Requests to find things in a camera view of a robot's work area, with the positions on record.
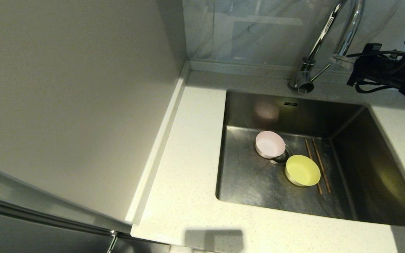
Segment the countertop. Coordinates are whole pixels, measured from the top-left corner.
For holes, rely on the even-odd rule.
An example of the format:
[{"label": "countertop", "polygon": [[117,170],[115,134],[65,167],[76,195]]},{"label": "countertop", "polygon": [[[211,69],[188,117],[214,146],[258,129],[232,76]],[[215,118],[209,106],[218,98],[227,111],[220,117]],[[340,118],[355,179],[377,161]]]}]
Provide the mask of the countertop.
[{"label": "countertop", "polygon": [[193,71],[140,224],[131,235],[216,252],[405,252],[405,227],[222,202],[215,197],[226,90],[366,104],[405,177],[405,100],[316,83],[291,92],[285,79]]}]

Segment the chrome faucet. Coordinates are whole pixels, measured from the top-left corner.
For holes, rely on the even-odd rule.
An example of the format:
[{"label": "chrome faucet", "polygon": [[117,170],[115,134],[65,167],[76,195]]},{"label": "chrome faucet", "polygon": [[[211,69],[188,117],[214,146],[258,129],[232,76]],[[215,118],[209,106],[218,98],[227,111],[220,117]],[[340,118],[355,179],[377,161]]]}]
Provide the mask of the chrome faucet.
[{"label": "chrome faucet", "polygon": [[[360,18],[364,11],[365,0],[350,0],[351,1],[351,13],[347,19],[345,27],[343,29],[340,40],[333,52],[334,55],[344,56],[354,38],[355,32],[359,27]],[[340,10],[345,5],[347,0],[337,0],[333,5],[331,12],[329,13],[328,20],[321,31],[320,36],[313,45],[310,53],[302,58],[302,65],[299,68],[299,71],[295,73],[294,77],[288,83],[288,87],[291,90],[298,91],[299,93],[309,93],[314,89],[313,81],[329,66],[331,63],[328,63],[320,72],[315,74],[313,77],[310,77],[310,71],[315,64],[315,56],[320,49],[321,43],[325,39],[326,35],[329,32],[329,29],[332,27],[335,19],[337,18]]]}]

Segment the sink drain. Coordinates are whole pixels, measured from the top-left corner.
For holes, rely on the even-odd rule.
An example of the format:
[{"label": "sink drain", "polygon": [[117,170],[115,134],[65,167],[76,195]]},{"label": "sink drain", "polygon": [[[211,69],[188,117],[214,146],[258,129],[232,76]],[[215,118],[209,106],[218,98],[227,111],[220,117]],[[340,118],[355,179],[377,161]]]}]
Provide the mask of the sink drain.
[{"label": "sink drain", "polygon": [[286,145],[284,153],[281,154],[278,157],[270,159],[270,162],[275,164],[275,165],[278,165],[278,166],[285,166],[285,164],[287,163],[288,158],[291,157],[292,155],[293,155],[293,152],[291,151],[290,147],[288,147]]}]

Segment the chopsticks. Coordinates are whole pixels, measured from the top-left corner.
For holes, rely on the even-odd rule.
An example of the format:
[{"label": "chopsticks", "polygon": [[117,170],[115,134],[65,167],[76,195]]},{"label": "chopsticks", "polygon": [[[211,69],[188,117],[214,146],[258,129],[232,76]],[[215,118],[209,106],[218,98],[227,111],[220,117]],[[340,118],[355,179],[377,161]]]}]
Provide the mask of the chopsticks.
[{"label": "chopsticks", "polygon": [[[306,142],[306,148],[307,148],[307,152],[309,153],[309,158],[310,158],[310,160],[313,161],[312,152],[310,151],[310,148],[309,148],[309,143],[307,142],[307,139],[306,139],[306,138],[304,138],[304,141]],[[320,186],[320,182],[319,182],[319,181],[318,181],[318,183],[316,183],[316,186],[318,187],[318,192],[319,192],[320,194],[323,194],[323,190],[321,189],[321,186]]]},{"label": "chopsticks", "polygon": [[324,171],[323,162],[321,161],[321,157],[320,157],[320,154],[318,153],[318,149],[316,147],[314,138],[312,138],[312,144],[315,148],[315,153],[318,158],[318,162],[320,163],[321,172],[323,173],[324,182],[326,183],[326,188],[328,189],[328,192],[331,193],[331,187],[329,186],[328,178],[326,176],[326,172]]}]

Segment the stainless steel sink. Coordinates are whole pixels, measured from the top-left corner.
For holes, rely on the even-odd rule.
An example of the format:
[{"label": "stainless steel sink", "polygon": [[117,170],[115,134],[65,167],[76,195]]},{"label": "stainless steel sink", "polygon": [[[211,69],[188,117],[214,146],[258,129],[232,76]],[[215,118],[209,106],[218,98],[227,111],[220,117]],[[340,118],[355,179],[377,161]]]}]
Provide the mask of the stainless steel sink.
[{"label": "stainless steel sink", "polygon": [[[280,134],[308,156],[314,138],[331,187],[298,187],[260,157],[255,136]],[[314,161],[314,146],[310,145]],[[217,181],[222,201],[405,226],[405,181],[367,107],[228,91]]]}]

